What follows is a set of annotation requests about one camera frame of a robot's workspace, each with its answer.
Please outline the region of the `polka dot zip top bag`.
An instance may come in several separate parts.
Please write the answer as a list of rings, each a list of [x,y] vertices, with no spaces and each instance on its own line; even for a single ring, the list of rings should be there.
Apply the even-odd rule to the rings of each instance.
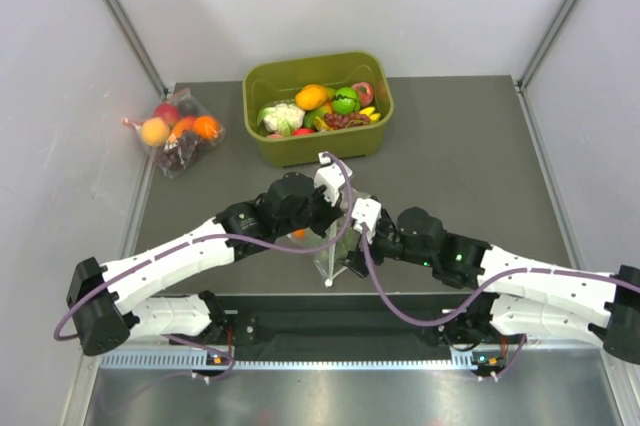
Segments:
[[[346,272],[348,269],[343,264],[344,259],[337,260],[335,258],[336,243],[343,237],[358,237],[359,239],[360,236],[360,233],[353,229],[351,214],[348,212],[348,208],[349,206],[354,207],[358,198],[370,198],[369,194],[359,192],[354,188],[352,179],[351,187],[352,195],[349,197],[343,196],[340,202],[344,215],[330,227],[326,238],[317,236],[310,229],[305,229],[306,234],[303,239],[292,237],[292,233],[288,235],[288,238],[297,247],[302,249],[318,248],[318,251],[313,255],[313,263],[318,269],[326,288],[330,288],[337,276]]]

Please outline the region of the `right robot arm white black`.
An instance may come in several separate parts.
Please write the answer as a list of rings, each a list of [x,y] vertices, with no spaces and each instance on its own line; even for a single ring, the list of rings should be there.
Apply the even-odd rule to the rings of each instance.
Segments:
[[[457,325],[465,342],[495,336],[581,341],[611,356],[639,362],[639,270],[588,272],[536,261],[485,241],[447,231],[412,207],[391,219],[374,200],[358,203],[349,223],[360,235],[354,262],[368,275],[386,259],[425,266],[446,286],[470,295],[441,319],[418,320],[381,298],[403,321],[419,327]]]

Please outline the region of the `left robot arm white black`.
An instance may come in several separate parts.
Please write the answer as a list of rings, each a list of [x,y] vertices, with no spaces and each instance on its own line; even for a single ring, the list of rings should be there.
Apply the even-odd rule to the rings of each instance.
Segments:
[[[114,350],[131,338],[144,318],[135,307],[212,268],[242,261],[296,230],[323,234],[351,200],[347,174],[335,166],[314,177],[294,172],[274,181],[255,199],[235,203],[194,230],[136,256],[106,263],[89,257],[74,269],[65,322],[87,356]]]

